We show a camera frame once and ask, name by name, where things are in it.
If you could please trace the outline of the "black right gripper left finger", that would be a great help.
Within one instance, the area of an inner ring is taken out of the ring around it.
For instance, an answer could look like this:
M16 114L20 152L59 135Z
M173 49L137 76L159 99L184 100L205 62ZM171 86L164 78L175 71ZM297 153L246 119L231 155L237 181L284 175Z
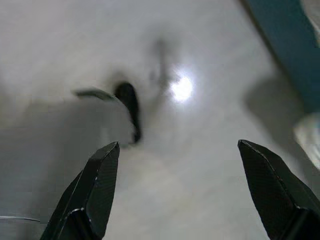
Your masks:
M63 192L40 240L102 240L116 189L120 145L98 149Z

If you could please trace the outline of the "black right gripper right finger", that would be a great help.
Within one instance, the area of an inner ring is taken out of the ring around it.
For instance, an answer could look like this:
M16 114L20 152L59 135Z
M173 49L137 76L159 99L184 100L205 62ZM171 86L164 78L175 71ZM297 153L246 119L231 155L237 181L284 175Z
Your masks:
M238 141L248 188L270 240L320 240L320 199L280 156Z

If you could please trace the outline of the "cream bed mattress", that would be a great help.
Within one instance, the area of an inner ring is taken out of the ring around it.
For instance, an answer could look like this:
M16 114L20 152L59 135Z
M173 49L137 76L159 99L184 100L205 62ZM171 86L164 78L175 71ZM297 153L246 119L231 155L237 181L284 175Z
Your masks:
M313 28L316 47L320 50L320 0L301 0L301 2ZM294 134L297 143L312 164L320 170L320 107L296 125Z

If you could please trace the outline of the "dark teal bed frame rail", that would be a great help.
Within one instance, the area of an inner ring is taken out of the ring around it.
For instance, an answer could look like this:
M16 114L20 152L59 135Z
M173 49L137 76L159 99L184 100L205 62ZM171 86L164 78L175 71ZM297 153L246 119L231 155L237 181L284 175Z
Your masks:
M244 0L308 112L320 112L320 47L301 0Z

